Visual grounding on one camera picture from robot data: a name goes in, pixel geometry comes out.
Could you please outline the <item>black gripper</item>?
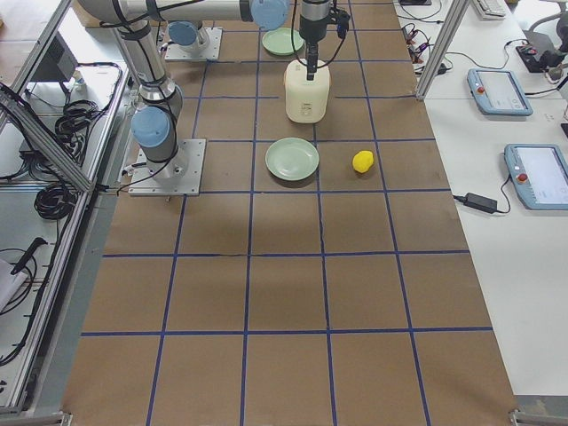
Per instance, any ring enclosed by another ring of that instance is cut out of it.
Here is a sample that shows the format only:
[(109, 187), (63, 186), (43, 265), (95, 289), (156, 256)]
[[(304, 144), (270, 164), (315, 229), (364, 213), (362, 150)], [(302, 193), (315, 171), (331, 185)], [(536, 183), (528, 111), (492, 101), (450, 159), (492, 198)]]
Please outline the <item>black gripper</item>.
[(318, 43), (327, 33), (331, 4), (325, 0), (303, 0), (299, 34), (305, 41), (306, 80), (312, 81), (318, 70)]

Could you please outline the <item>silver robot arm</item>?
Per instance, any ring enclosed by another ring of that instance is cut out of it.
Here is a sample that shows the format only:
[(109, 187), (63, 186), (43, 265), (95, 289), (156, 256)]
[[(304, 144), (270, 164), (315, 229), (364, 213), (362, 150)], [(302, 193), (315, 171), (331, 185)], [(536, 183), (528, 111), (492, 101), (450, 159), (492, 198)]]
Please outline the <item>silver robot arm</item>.
[(185, 175), (188, 165), (181, 154), (177, 120), (182, 95), (167, 72), (152, 38), (152, 22), (172, 27), (187, 25), (181, 35), (187, 45), (198, 42), (204, 20), (253, 22), (263, 30), (281, 27), (287, 1), (82, 1), (82, 8), (118, 37), (129, 69), (139, 80), (143, 107), (131, 121), (131, 133), (145, 157), (150, 178), (171, 182)]
[(176, 20), (168, 23), (171, 42), (187, 51), (199, 51), (209, 46), (209, 35), (201, 20)]

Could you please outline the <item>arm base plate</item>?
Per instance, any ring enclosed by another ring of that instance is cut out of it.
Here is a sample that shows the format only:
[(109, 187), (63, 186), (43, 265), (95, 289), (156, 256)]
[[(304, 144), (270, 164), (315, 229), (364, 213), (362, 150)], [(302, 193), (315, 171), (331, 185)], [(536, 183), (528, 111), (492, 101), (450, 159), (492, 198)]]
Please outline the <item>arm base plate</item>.
[(220, 54), (222, 28), (195, 27), (191, 22), (173, 22), (165, 52), (169, 62), (217, 61)]
[(177, 155), (163, 168), (148, 162), (139, 148), (137, 163), (132, 170), (134, 183), (126, 187), (131, 196), (198, 196), (206, 152), (205, 139), (183, 139), (178, 143)]

